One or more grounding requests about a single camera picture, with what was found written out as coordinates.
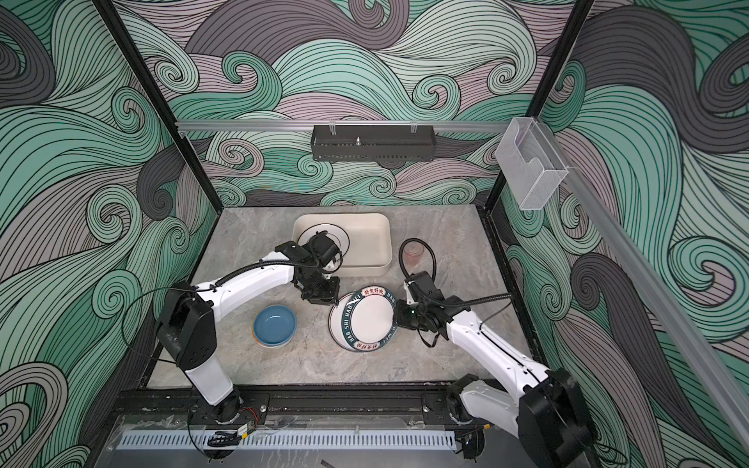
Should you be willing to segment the green rim lettered plate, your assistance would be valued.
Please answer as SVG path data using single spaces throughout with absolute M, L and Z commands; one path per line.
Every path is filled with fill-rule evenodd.
M 346 351 L 378 351 L 396 333 L 396 302 L 393 292 L 377 285 L 347 294 L 330 311 L 328 328 L 332 339 Z

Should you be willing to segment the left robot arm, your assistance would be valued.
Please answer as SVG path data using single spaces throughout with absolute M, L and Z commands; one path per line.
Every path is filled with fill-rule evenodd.
M 339 302 L 335 263 L 343 253 L 323 230 L 303 245 L 281 244 L 266 257 L 218 280 L 168 289 L 156 321 L 156 337 L 218 424 L 236 421 L 242 401 L 217 355 L 217 325 L 237 308 L 275 288 L 292 285 L 311 304 Z

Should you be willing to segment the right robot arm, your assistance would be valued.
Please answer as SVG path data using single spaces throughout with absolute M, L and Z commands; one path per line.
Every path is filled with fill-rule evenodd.
M 405 280 L 394 323 L 431 332 L 467 352 L 497 386 L 467 374 L 448 387 L 446 408 L 454 421 L 487 422 L 516 437 L 538 467 L 567 467 L 591 448 L 597 431 L 577 381 L 549 370 L 495 333 L 457 296 L 446 298 L 425 271 Z

